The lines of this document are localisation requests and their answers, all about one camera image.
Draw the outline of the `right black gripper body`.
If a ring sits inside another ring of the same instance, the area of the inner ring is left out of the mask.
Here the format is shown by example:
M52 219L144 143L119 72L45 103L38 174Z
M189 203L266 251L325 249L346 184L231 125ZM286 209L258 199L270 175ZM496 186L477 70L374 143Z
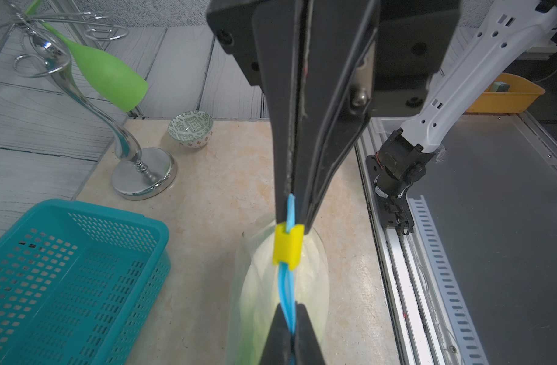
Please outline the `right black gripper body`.
M212 1L209 27L248 82L262 88L252 17L264 1ZM301 15L299 72L306 4ZM377 1L379 23L351 82L349 111L368 116L414 116L422 110L432 79L461 15L458 1Z

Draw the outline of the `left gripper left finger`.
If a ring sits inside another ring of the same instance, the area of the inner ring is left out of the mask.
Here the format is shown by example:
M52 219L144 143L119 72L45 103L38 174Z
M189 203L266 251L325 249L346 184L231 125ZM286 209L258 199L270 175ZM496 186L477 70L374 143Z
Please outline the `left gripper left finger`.
M281 304L278 304L259 364L289 365L291 364L291 357L291 332Z

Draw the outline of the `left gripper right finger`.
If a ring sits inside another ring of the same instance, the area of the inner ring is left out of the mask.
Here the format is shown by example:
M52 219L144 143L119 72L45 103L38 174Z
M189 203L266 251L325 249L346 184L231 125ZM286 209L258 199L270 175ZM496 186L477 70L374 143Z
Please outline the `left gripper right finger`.
M303 304L297 304L296 315L294 364L325 365L325 359L322 355L307 308Z

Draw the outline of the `silver metal cup rack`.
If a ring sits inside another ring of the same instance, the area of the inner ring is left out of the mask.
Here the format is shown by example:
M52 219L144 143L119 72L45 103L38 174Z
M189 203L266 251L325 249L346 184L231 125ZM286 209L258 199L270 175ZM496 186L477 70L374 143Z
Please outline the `silver metal cup rack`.
M154 197L174 181L177 165L173 156L161 148L142 148L137 139L114 118L95 106L73 79L76 65L62 41L56 39L40 23L25 14L11 1L4 3L10 20L0 24L4 35L0 53L14 30L21 32L23 53L13 61L15 73L23 78L47 78L65 95L103 121L115 136L115 155L119 162L114 168L111 185L124 199L139 201Z

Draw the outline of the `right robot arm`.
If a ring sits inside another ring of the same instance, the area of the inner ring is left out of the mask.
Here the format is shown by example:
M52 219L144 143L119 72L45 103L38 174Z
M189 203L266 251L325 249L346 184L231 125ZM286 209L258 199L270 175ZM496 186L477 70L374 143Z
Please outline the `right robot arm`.
M453 69L433 80L459 1L212 1L206 20L272 127L275 219L309 230L342 161L375 117L401 117L377 157L398 203L456 120L557 25L557 1L495 1Z

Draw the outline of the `chinese cabbage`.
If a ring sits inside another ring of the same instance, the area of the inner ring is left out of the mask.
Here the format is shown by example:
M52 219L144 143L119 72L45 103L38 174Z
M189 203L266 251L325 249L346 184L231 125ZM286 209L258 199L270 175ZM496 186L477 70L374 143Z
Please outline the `chinese cabbage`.
M278 269L272 264L275 225L243 234L231 286L226 364L257 364L279 304ZM307 308L318 342L325 336L329 312L329 265L316 230L304 237L301 263L295 270L295 299Z

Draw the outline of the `aluminium front rail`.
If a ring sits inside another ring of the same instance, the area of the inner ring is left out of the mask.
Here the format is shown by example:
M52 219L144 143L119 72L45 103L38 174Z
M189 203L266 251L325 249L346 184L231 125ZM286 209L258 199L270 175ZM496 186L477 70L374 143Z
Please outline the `aluminium front rail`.
M401 123L374 118L355 146L399 361L487 364L424 197L407 199L407 230L375 192L377 151Z

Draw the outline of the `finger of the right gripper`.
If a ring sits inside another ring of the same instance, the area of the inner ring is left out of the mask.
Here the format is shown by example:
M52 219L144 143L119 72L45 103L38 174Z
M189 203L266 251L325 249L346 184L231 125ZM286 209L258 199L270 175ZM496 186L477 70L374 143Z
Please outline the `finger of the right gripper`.
M272 126L275 213L287 213L293 190L298 117L298 72L302 1L264 1L252 17L262 90Z
M309 1L304 18L294 143L295 218L309 232L326 190L360 130L351 82L377 34L377 1Z

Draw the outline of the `teal plastic basket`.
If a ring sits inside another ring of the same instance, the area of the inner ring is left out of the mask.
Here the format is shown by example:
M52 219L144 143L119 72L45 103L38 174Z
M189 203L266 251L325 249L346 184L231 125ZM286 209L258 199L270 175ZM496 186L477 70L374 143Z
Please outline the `teal plastic basket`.
M50 199L0 238L0 364L123 364L170 271L167 226Z

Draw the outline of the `green plastic goblet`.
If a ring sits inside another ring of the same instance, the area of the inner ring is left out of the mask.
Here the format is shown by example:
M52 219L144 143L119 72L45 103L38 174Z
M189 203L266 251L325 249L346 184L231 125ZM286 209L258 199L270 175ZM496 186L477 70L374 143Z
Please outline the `green plastic goblet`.
M127 113L135 109L148 92L148 82L121 59L68 39L52 24L86 25L86 38L97 42L123 39L128 36L129 30L119 25L102 23L101 20L108 17L106 12L55 13L41 17L36 15L39 5L39 1L32 2L25 14L65 44L88 84L121 111Z

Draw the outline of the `clear zipper bag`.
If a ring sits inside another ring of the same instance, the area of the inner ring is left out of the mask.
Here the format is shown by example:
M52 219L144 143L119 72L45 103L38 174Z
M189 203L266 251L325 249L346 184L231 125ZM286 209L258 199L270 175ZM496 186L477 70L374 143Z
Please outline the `clear zipper bag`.
M251 235L261 231L261 229L266 228L270 224L275 225L272 264L278 269L277 285L279 304L281 304L284 317L291 332L291 364L294 364L294 336L297 319L296 306L297 304L301 304L295 299L294 274L301 263L304 237L312 231L310 230L307 232L305 231L304 225L296 224L294 210L295 197L289 196L287 198L287 215L284 222L277 223L273 217L263 217L248 231L243 232L243 234Z

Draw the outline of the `yellow plastic bin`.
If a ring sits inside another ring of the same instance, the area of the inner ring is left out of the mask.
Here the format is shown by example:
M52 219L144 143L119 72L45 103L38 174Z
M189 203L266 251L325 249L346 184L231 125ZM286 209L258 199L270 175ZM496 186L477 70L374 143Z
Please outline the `yellow plastic bin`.
M521 76L509 73L500 74L495 82L502 82L510 87L506 92L494 92L491 91L491 86L489 86L467 109L467 113L522 113L545 93L545 89L539 85Z

